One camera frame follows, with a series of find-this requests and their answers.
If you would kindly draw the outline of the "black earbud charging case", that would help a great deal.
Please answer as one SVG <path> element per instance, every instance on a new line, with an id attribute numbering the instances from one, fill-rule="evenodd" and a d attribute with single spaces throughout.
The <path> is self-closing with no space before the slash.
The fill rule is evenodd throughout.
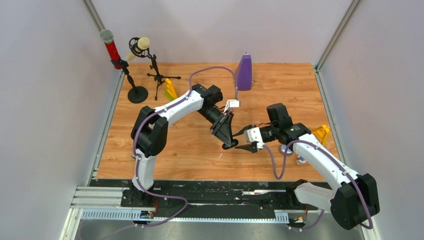
<path id="1" fill-rule="evenodd" d="M 223 144 L 222 144 L 222 149 L 223 149 L 223 150 L 228 150 L 228 149 L 231 149 L 231 148 L 236 147 L 238 144 L 239 144 L 239 141 L 238 141 L 237 139 L 233 139 L 233 140 L 230 142 L 230 144 L 225 144 L 225 143 L 223 143 Z"/>

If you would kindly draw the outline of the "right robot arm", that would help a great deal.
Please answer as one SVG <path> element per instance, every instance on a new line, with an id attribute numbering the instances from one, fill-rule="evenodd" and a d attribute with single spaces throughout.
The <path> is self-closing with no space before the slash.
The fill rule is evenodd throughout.
<path id="1" fill-rule="evenodd" d="M 377 181 L 369 173 L 359 174 L 338 160 L 302 123 L 293 123 L 286 106 L 275 103 L 266 108 L 269 123 L 266 126 L 247 125 L 237 132 L 244 135 L 245 145 L 238 149 L 256 153 L 266 149 L 276 167 L 275 157 L 266 145 L 278 141 L 288 151 L 307 160 L 329 185 L 329 189 L 316 186 L 306 180 L 296 181 L 285 195 L 286 204 L 292 209 L 301 205 L 312 205 L 330 212 L 334 220 L 344 229 L 351 230 L 362 226 L 374 228 L 372 217 L 380 212 Z"/>

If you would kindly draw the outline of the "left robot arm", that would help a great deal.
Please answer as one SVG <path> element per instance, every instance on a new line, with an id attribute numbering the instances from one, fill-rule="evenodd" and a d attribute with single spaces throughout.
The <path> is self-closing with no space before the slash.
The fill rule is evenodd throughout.
<path id="1" fill-rule="evenodd" d="M 140 110 L 131 132 L 136 164 L 130 190 L 135 202 L 142 207 L 152 203 L 156 158 L 166 146 L 169 127 L 188 114 L 198 112 L 209 121 L 211 134 L 222 142 L 224 150 L 237 146 L 231 127 L 233 113 L 224 113 L 216 105 L 222 100 L 219 87 L 195 84 L 168 104 L 156 108 L 145 106 Z"/>

